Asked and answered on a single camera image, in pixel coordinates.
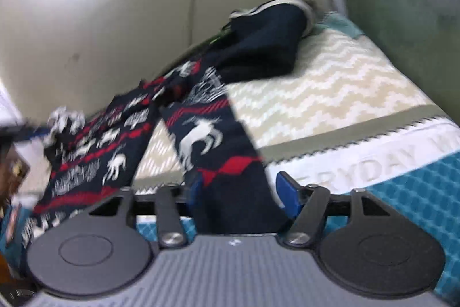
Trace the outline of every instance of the gray plastic plate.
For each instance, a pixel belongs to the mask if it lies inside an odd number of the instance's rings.
[[[39,293],[28,307],[442,307],[432,293],[400,300],[355,295],[328,279],[307,251],[274,236],[197,236],[164,250],[126,289],[92,300]]]

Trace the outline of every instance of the bed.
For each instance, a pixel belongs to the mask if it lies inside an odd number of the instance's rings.
[[[275,197],[279,171],[335,194],[368,189],[441,242],[447,264],[436,293],[456,299],[460,129],[367,36],[341,15],[328,14],[301,42],[292,75],[227,90],[265,160]],[[182,172],[159,123],[133,187],[150,194],[161,184],[180,183]],[[193,222],[183,223],[192,237]],[[330,220],[328,230],[343,224]],[[139,217],[137,228],[155,238],[155,218]]]

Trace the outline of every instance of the blue clip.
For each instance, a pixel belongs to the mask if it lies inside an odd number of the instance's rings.
[[[290,219],[297,217],[305,205],[305,199],[301,194],[303,187],[284,171],[277,174],[276,187],[288,217]]]
[[[195,206],[197,199],[200,198],[203,191],[203,175],[200,173],[194,173],[191,175],[190,183],[185,183],[189,186],[189,192],[187,194],[187,206],[192,209]]]

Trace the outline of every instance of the screw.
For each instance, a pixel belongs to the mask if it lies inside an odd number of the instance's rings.
[[[183,242],[183,235],[177,232],[165,233],[162,241],[168,246],[176,246]]]
[[[286,240],[295,246],[305,245],[309,240],[310,236],[306,233],[294,232],[288,233]]]

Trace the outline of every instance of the white cloth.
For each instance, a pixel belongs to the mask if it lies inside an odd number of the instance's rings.
[[[85,126],[85,115],[83,112],[67,111],[67,107],[58,107],[51,112],[47,125],[50,133],[43,140],[45,147],[56,142],[56,134],[62,133],[70,121],[70,133],[76,134]]]

